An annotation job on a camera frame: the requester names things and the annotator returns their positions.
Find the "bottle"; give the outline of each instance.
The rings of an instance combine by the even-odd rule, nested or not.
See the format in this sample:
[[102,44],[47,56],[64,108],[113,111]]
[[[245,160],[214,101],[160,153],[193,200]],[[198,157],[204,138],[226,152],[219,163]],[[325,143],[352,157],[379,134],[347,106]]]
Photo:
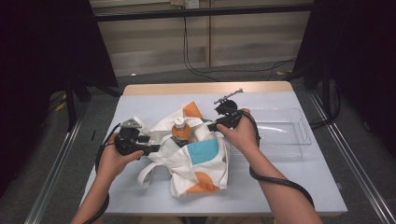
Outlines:
[[186,146],[190,142],[190,125],[182,117],[177,117],[175,119],[175,125],[172,127],[172,135],[172,139],[178,146]]

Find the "orange patch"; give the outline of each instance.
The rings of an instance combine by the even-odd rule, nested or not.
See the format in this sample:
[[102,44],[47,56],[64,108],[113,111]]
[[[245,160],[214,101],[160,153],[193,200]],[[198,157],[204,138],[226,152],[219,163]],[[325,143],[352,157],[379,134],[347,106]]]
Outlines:
[[195,172],[198,179],[198,184],[192,186],[187,190],[188,193],[204,193],[204,192],[216,192],[219,187],[213,185],[212,178],[209,175],[202,172]]
[[183,112],[187,117],[200,118],[200,119],[203,118],[195,102],[191,102],[188,105],[184,106]]

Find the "plastic tray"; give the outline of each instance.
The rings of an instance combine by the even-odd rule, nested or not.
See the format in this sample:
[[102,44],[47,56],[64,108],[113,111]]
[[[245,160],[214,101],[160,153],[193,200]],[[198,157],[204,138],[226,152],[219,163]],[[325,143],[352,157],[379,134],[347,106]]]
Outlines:
[[[253,109],[250,114],[259,129],[260,150],[267,157],[302,157],[311,145],[300,109]],[[234,146],[232,155],[242,155]]]

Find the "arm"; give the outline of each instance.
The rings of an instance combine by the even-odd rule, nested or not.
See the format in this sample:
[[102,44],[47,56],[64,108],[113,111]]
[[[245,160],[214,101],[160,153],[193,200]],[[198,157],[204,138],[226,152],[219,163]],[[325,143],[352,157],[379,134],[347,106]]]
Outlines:
[[[102,208],[111,183],[116,176],[125,169],[129,162],[139,159],[143,155],[143,151],[136,151],[130,155],[122,156],[113,144],[116,136],[117,133],[114,133],[108,140],[92,186],[71,223],[81,224],[93,217]],[[99,218],[95,223],[101,222],[102,219]]]
[[[256,145],[253,125],[242,117],[234,130],[218,124],[218,129],[247,158],[251,168],[258,175],[287,179],[268,161]],[[314,207],[297,189],[259,181],[277,223],[321,223]]]

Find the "gray floor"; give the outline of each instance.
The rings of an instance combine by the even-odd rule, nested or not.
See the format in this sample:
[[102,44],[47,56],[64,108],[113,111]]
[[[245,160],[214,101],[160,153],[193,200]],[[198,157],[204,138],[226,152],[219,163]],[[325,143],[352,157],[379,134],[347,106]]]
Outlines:
[[[219,81],[255,81],[265,80],[269,72],[249,73],[247,70],[269,68],[271,63],[240,64],[212,68],[228,72],[207,73]],[[279,67],[276,71],[287,71],[292,64]],[[272,75],[271,80],[280,80],[283,76]],[[119,77],[122,91],[129,84],[173,83],[173,82],[207,82],[207,77],[193,75],[188,70],[156,73],[136,77]],[[309,92],[304,89],[303,81],[291,82],[308,120],[318,118],[319,114],[312,103]],[[114,115],[118,99],[108,96],[96,89],[90,89],[92,100],[79,103],[78,108],[87,106],[82,117],[78,135],[67,160],[55,183],[51,198],[46,206],[41,223],[68,223],[78,209],[85,183],[90,174],[96,150],[105,138],[106,130]],[[346,140],[353,149],[361,166],[386,200],[391,212],[396,211],[396,159],[391,157],[383,147],[381,140],[364,129],[359,114],[347,99],[342,99],[341,113],[335,123],[339,126]],[[7,189],[0,199],[0,223],[23,223],[31,210],[41,187],[46,181],[51,166],[66,137],[67,111],[51,111],[45,121],[40,139],[29,162],[19,177]],[[332,175],[343,188],[340,192],[346,202],[348,212],[339,217],[325,217],[325,223],[382,223],[365,192],[350,170],[346,160],[335,144],[329,130],[322,127],[314,130],[326,162]],[[126,223],[127,217],[107,217],[105,223]]]

